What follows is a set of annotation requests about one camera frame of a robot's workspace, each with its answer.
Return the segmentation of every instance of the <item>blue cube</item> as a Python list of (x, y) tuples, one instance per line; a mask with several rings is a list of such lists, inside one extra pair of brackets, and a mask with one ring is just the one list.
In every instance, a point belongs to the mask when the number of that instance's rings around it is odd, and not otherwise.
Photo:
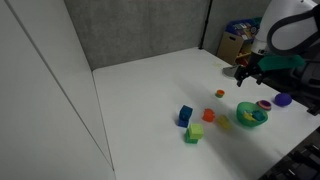
[(189, 125), (189, 121), (184, 121), (184, 120), (182, 120), (182, 119), (179, 119), (179, 121), (178, 121), (178, 126), (187, 128), (188, 125)]
[(180, 114), (179, 114), (179, 120), (183, 120), (183, 121), (189, 121), (191, 114), (192, 114), (192, 108), (183, 105), (183, 107), (180, 110)]

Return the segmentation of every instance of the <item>white wall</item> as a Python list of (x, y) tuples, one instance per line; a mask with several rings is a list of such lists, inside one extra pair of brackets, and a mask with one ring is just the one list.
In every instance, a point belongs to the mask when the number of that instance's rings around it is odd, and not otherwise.
[(63, 0), (7, 0), (109, 163), (92, 73)]
[(0, 179), (115, 180), (4, 1), (0, 24)]

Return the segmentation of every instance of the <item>orange block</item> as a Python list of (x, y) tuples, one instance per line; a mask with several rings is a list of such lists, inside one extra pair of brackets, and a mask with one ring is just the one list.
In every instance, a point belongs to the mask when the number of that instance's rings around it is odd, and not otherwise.
[(207, 122), (213, 122), (215, 118), (214, 111), (212, 109), (205, 109), (203, 112), (202, 119)]

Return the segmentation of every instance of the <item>green bowl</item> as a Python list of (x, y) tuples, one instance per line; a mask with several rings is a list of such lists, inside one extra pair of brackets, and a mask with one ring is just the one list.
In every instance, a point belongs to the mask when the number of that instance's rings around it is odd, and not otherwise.
[[(247, 111), (247, 112), (260, 111), (265, 118), (261, 121), (250, 121), (250, 120), (243, 117), (244, 111)], [(263, 110), (262, 108), (260, 108), (256, 104), (253, 104), (250, 102), (242, 102), (242, 103), (238, 104), (238, 107), (237, 107), (237, 118), (241, 124), (248, 126), (248, 127), (255, 127), (255, 126), (259, 126), (259, 125), (263, 124), (264, 122), (266, 122), (268, 120), (268, 114), (266, 113), (265, 110)]]

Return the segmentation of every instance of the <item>white table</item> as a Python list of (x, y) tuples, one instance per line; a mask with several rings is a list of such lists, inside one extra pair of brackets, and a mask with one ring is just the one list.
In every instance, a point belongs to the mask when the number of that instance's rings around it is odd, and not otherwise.
[[(273, 105), (254, 129), (235, 117), (242, 101), (272, 100), (278, 93), (247, 78), (239, 88), (224, 77), (228, 65), (196, 48), (94, 71), (117, 180), (257, 179), (320, 125), (297, 102)], [(222, 99), (214, 96), (224, 89)], [(193, 108), (191, 123), (205, 135), (186, 144), (176, 126), (180, 108)], [(205, 108), (225, 114), (233, 129), (201, 120)]]

